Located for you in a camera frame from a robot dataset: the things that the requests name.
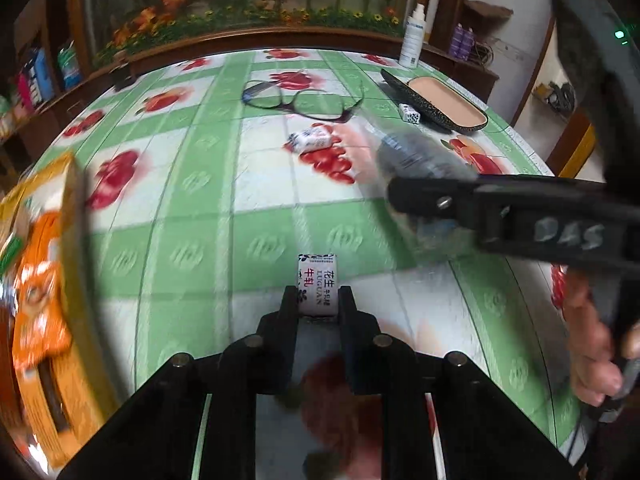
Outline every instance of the transparent plastic bag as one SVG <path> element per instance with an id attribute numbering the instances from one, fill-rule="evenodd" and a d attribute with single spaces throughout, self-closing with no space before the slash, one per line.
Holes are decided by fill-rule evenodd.
<path id="1" fill-rule="evenodd" d="M 478 174 L 441 143 L 416 126 L 398 120 L 365 115 L 369 147 L 386 189 L 395 176 L 405 178 L 457 178 L 475 180 Z M 471 252 L 472 232 L 455 220 L 428 219 L 387 208 L 419 263 L 455 258 Z"/>

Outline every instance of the spray bottle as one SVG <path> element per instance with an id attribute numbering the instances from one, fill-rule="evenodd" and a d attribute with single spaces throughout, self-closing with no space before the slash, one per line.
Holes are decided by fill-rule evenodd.
<path id="1" fill-rule="evenodd" d="M 413 15 L 406 19 L 404 41 L 400 51 L 400 64 L 407 68 L 415 68 L 420 59 L 422 42 L 424 41 L 424 5 L 418 4 Z"/>

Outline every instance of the screw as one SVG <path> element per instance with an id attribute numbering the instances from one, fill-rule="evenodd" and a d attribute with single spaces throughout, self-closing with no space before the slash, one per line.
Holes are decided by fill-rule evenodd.
<path id="1" fill-rule="evenodd" d="M 262 336 L 258 334 L 251 334 L 244 338 L 244 344 L 249 348 L 260 348 L 264 343 Z"/>
<path id="2" fill-rule="evenodd" d="M 449 208 L 449 206 L 451 206 L 452 203 L 453 203 L 453 199 L 450 196 L 441 196 L 439 199 L 436 200 L 436 206 L 440 210 Z"/>
<path id="3" fill-rule="evenodd" d="M 462 352 L 449 352 L 447 359 L 452 365 L 462 366 L 466 365 L 466 355 Z"/>
<path id="4" fill-rule="evenodd" d="M 193 357 L 191 357 L 190 354 L 187 354 L 187 352 L 178 352 L 171 357 L 171 366 L 182 368 L 189 364 L 191 359 L 193 359 Z"/>
<path id="5" fill-rule="evenodd" d="M 391 343 L 393 341 L 394 340 L 391 339 L 391 336 L 388 336 L 387 334 L 378 334 L 377 336 L 375 336 L 375 338 L 373 338 L 373 344 L 380 348 L 391 346 Z"/>

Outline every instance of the table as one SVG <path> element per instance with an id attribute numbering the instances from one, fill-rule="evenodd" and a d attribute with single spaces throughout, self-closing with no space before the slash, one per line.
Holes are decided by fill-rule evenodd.
<path id="1" fill-rule="evenodd" d="M 156 70 L 106 91 L 45 152 L 36 168 L 71 149 L 86 170 L 97 316 L 123 395 L 176 352 L 198 358 L 253 333 L 296 282 L 298 253 L 335 253 L 340 281 L 383 331 L 418 351 L 465 352 L 565 449 L 579 408 L 568 387 L 564 325 L 550 301 L 550 266 L 473 254 L 418 267 L 380 192 L 336 182 L 283 149 L 289 132 L 317 121 L 239 100 L 249 79 L 304 69 L 302 79 L 281 85 L 285 94 L 316 88 L 348 98 L 364 88 L 369 114 L 401 121 L 377 85 L 380 68 L 404 81 L 434 76 L 485 110 L 489 124 L 471 145 L 492 171 L 551 174 L 486 104 L 432 67 L 328 50 L 235 52 Z M 362 121 L 336 126 L 356 181 L 368 156 Z M 420 129 L 450 147 L 465 141 Z M 339 348 L 329 329 L 300 330 L 295 381 Z M 278 438 L 261 416 L 279 420 Z M 299 476 L 304 450 L 318 447 L 272 400 L 258 400 L 257 431 L 265 478 Z M 583 446 L 580 431 L 576 451 Z M 300 450 L 292 465 L 273 458 L 291 449 Z"/>

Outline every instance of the purple bottle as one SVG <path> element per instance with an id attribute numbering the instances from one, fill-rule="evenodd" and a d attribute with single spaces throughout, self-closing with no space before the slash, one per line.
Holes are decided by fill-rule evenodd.
<path id="1" fill-rule="evenodd" d="M 462 28 L 462 25 L 457 24 L 456 28 L 453 30 L 453 37 L 451 38 L 451 45 L 449 45 L 449 55 L 453 57 L 458 56 L 458 51 L 460 49 L 460 45 L 462 44 L 462 38 L 465 35 L 465 29 Z"/>
<path id="2" fill-rule="evenodd" d="M 462 35 L 460 48 L 458 49 L 458 59 L 462 59 L 463 61 L 469 59 L 469 54 L 471 53 L 471 49 L 475 44 L 476 37 L 474 36 L 473 30 L 471 28 L 469 30 L 465 30 Z"/>

